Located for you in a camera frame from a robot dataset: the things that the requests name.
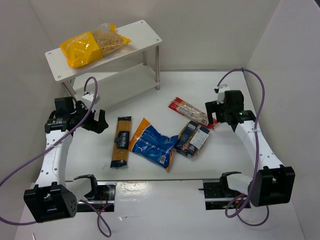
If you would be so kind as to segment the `red spaghetti pasta bag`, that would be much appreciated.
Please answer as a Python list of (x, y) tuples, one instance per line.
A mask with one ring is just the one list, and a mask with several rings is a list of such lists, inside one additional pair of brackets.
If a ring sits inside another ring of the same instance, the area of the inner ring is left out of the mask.
[(179, 97), (176, 97), (174, 100), (172, 100), (168, 107), (187, 119), (206, 127), (207, 129), (213, 130), (218, 124), (215, 118), (213, 118), (213, 123), (209, 123), (207, 113), (199, 110)]

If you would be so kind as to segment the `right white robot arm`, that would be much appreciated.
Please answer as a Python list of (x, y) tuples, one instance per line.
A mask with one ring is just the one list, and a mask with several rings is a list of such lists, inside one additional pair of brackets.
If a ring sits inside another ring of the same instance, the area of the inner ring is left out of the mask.
[(295, 171), (284, 166), (264, 138), (256, 116), (244, 109), (240, 90), (228, 86), (216, 88), (217, 100), (205, 103), (209, 121), (216, 115), (218, 123), (227, 123), (244, 144), (256, 168), (256, 176), (249, 177), (238, 171), (225, 172), (219, 183), (225, 192), (237, 191), (249, 197), (254, 207), (286, 204), (290, 201)]

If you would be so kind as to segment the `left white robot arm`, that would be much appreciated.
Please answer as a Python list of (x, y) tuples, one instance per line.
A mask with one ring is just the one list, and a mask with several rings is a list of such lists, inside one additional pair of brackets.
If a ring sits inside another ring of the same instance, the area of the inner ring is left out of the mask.
[(44, 127), (47, 153), (34, 187), (27, 189), (23, 195), (37, 223), (73, 218), (80, 200), (91, 200), (98, 195), (98, 183), (92, 174), (77, 176), (66, 186), (66, 164), (73, 140), (72, 129), (77, 124), (97, 134), (109, 126), (104, 110), (99, 111), (95, 120), (95, 110), (88, 110), (80, 100), (61, 97), (56, 98), (54, 104), (55, 110)]

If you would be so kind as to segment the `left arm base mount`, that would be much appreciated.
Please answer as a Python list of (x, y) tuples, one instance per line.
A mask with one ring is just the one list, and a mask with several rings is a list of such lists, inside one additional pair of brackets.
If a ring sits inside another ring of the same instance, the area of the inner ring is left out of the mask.
[(93, 210), (81, 202), (87, 201), (99, 212), (113, 212), (116, 198), (115, 181), (98, 181), (95, 190), (93, 190), (89, 179), (75, 180), (75, 185), (70, 185), (68, 189), (75, 195), (78, 213), (93, 212)]

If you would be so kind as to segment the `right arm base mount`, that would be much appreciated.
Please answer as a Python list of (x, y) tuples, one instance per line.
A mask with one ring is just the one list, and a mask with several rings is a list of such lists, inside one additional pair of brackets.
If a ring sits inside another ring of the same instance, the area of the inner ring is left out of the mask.
[(241, 195), (238, 191), (224, 189), (218, 178), (203, 180), (202, 187), (198, 190), (204, 194), (207, 211), (224, 210), (233, 198)]

